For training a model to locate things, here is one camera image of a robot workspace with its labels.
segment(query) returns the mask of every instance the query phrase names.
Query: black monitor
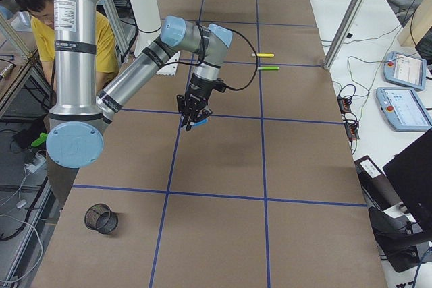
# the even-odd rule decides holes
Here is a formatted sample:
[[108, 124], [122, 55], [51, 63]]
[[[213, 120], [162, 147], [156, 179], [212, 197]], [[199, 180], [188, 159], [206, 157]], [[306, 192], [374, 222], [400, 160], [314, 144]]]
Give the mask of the black monitor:
[[423, 231], [432, 230], [432, 129], [383, 168]]
[[432, 241], [432, 129], [383, 167], [404, 207], [415, 219], [392, 219], [371, 208], [369, 216], [375, 239], [397, 272], [419, 263]]

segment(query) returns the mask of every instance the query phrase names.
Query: black wire mesh cup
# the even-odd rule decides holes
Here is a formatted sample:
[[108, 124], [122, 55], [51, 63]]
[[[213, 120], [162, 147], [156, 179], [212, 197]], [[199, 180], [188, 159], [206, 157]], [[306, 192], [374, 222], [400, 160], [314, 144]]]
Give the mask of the black wire mesh cup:
[[118, 222], [117, 214], [105, 204], [91, 206], [84, 216], [86, 227], [98, 231], [100, 234], [108, 234], [114, 231]]

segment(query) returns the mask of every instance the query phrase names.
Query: label sticker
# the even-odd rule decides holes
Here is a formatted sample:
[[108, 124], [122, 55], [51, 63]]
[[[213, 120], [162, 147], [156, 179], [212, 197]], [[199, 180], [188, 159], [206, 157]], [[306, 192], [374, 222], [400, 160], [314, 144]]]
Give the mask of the label sticker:
[[76, 32], [76, 2], [54, 1], [54, 28]]
[[364, 168], [364, 170], [369, 174], [372, 179], [378, 177], [381, 174], [381, 172], [379, 172], [379, 170], [375, 168], [375, 165], [373, 165], [370, 160], [364, 160], [360, 162], [360, 165]]

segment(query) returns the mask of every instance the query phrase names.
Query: yellow marker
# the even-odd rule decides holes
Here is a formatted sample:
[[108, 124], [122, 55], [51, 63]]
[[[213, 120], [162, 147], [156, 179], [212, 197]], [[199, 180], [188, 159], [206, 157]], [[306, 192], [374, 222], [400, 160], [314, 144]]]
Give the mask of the yellow marker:
[[274, 57], [273, 53], [257, 53], [257, 57]]
[[262, 71], [262, 70], [267, 70], [267, 71], [273, 71], [273, 70], [279, 70], [280, 67], [258, 67], [258, 70]]

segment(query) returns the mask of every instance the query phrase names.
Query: yellow shirt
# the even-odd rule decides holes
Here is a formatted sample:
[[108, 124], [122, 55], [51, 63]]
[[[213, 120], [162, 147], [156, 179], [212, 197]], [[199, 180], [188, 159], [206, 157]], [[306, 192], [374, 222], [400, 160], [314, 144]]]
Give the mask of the yellow shirt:
[[[33, 35], [41, 61], [54, 61], [54, 30], [32, 17]], [[115, 54], [115, 38], [108, 19], [96, 12], [96, 71], [118, 73], [119, 65]]]

